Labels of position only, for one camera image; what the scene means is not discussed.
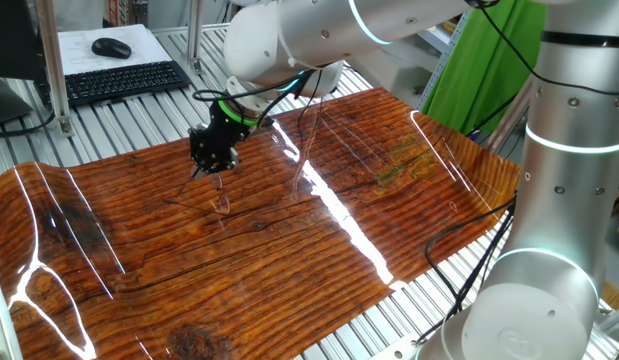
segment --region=paper sheet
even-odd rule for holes
[[[68,31],[58,34],[62,69],[65,75],[113,69],[159,61],[171,57],[144,25],[131,25],[90,31]],[[131,47],[129,59],[115,59],[94,54],[91,45],[97,39],[117,39]]]

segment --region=computer mouse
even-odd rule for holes
[[[117,59],[129,59],[129,56],[131,56],[129,45],[111,38],[100,38],[94,41],[91,45],[91,51],[96,55]]]

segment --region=green curtain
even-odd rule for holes
[[[504,0],[488,11],[534,66],[546,6],[526,0]],[[528,77],[529,71],[500,39],[484,14],[473,10],[423,113],[466,134],[516,94]],[[483,130],[493,131],[504,113]]]

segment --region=wood grain sheet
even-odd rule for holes
[[[221,177],[190,178],[186,139],[2,175],[0,283],[25,358],[289,359],[426,271],[431,236],[513,196],[514,164],[384,90],[298,116]]]

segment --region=keyboard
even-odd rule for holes
[[[191,80],[175,61],[126,66],[65,76],[69,105],[84,105],[147,92],[187,87]],[[49,85],[35,82],[43,104],[51,107]]]

